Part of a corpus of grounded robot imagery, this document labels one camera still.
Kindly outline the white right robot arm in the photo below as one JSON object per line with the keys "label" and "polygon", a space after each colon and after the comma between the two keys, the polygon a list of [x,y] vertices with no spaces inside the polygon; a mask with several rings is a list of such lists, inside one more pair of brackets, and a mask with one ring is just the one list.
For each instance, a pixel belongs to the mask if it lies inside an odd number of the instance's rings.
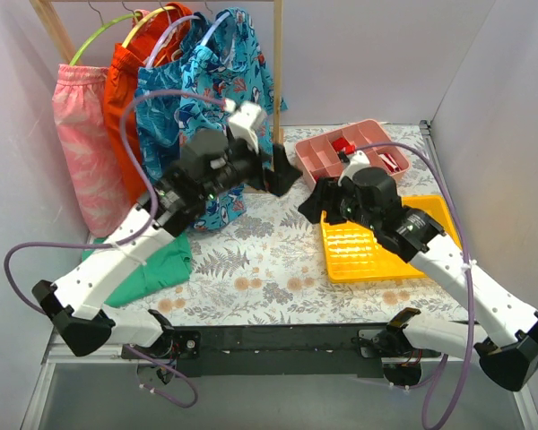
{"label": "white right robot arm", "polygon": [[473,301],[478,323],[467,325],[399,312],[368,346],[389,356],[430,349],[453,357],[475,352],[482,371],[508,391],[520,391],[538,369],[538,310],[506,291],[464,252],[427,212],[403,204],[395,180],[382,168],[360,168],[321,178],[299,212],[312,224],[322,217],[369,229],[377,243],[427,275],[462,306]]}

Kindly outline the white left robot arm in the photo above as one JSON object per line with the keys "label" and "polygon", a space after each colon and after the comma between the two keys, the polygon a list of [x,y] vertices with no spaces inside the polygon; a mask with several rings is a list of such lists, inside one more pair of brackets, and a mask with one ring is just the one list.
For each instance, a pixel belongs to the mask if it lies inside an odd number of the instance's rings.
{"label": "white left robot arm", "polygon": [[32,294],[78,357],[107,344],[136,345],[151,357],[165,357],[175,339],[165,316],[156,310],[116,309],[106,305],[106,299],[151,256],[203,217],[207,202],[239,185],[281,197],[300,176],[281,145],[267,155],[250,149],[243,138],[202,130],[155,184],[155,200],[137,203],[112,234],[117,241],[134,232],[139,237],[118,247],[100,245],[65,276],[38,282]]}

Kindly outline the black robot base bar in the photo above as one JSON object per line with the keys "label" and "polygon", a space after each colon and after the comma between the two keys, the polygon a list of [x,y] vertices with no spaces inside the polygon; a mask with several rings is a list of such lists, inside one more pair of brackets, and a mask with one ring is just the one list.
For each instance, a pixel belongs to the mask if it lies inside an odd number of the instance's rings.
{"label": "black robot base bar", "polygon": [[422,365],[439,354],[379,350],[372,343],[382,328],[380,323],[180,327],[153,347],[123,348],[121,356],[146,355],[190,378],[346,374],[399,386],[426,379]]}

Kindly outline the blue shark print shorts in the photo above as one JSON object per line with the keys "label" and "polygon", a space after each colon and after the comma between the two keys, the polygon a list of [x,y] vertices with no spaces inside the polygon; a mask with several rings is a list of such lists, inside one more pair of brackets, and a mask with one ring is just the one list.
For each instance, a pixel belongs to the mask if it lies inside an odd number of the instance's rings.
{"label": "blue shark print shorts", "polygon": [[[209,98],[229,98],[238,103],[250,101],[270,115],[273,113],[274,103],[273,77],[257,40],[251,16],[247,11],[237,9],[237,48],[232,67],[224,71],[209,71],[196,58],[195,49],[199,42],[181,68],[181,90]],[[180,156],[181,159],[187,159],[188,150],[181,147],[181,138],[184,138],[184,144],[193,143],[195,134],[201,129],[225,133],[229,113],[217,105],[184,97],[180,100],[176,116]],[[256,134],[260,148],[272,157],[272,132],[268,121],[263,122]],[[191,228],[197,231],[213,231],[225,227],[243,215],[247,210],[243,190],[244,185],[240,185],[209,201],[205,206],[205,214],[198,218]]]}

